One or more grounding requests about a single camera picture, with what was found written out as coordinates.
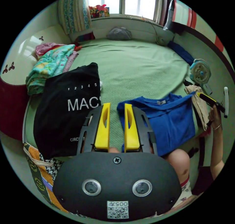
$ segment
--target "electric fan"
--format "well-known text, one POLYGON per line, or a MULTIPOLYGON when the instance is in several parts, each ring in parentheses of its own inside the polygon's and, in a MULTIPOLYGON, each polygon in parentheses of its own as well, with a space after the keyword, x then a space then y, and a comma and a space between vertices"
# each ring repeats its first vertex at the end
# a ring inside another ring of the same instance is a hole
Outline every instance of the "electric fan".
POLYGON ((200 84, 201 87, 204 84, 208 83, 211 77, 211 71, 205 60, 195 59, 193 61, 192 66, 190 67, 190 70, 191 70, 191 74, 190 74, 191 80, 200 84))

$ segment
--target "gray pillow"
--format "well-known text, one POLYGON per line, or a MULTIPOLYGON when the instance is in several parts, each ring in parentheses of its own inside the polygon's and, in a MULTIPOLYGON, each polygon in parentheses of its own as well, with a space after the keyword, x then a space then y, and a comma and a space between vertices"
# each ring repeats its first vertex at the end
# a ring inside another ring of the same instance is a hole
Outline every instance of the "gray pillow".
POLYGON ((126 28, 114 27, 107 34, 107 39, 114 41, 127 41, 132 39, 132 34, 126 28))

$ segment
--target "green bedsheet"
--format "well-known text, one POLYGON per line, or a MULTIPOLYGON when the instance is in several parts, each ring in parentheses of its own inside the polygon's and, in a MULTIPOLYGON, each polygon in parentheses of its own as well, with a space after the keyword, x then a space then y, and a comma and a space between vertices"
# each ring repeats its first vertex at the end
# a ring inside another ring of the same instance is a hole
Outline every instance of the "green bedsheet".
MULTIPOLYGON (((124 132, 118 118, 117 105, 121 101, 140 96, 161 99, 168 93, 186 96, 184 79, 190 81, 189 65, 168 47, 143 41, 93 40, 83 44, 78 57, 70 70, 98 64, 102 103, 111 102, 110 146, 121 149, 124 132)), ((34 116, 40 97, 31 100, 26 122, 25 135, 32 146, 36 147, 33 137, 34 116)), ((193 112, 196 136, 202 132, 193 112)))

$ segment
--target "blue shirt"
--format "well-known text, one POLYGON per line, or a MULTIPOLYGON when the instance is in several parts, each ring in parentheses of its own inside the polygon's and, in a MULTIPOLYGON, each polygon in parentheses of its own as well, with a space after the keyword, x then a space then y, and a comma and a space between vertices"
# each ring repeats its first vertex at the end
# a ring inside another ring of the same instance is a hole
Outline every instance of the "blue shirt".
POLYGON ((195 136, 192 101, 195 94, 182 97, 169 94, 163 99, 154 100, 139 97, 118 104, 117 111, 125 129, 124 105, 132 104, 144 111, 156 137, 158 156, 163 156, 195 136))

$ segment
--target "windowsill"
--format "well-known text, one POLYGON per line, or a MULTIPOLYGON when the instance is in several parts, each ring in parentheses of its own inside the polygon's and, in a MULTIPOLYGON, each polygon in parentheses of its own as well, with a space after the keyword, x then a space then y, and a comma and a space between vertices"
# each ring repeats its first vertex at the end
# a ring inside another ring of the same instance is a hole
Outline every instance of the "windowsill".
POLYGON ((150 20, 150 19, 143 20, 141 17, 134 16, 134 15, 110 14, 109 17, 94 18, 94 19, 91 19, 91 21, 101 20, 101 19, 132 19, 132 20, 152 23, 152 24, 154 24, 154 25, 156 25, 158 27, 162 27, 163 28, 163 26, 161 26, 160 24, 157 24, 153 20, 150 20))

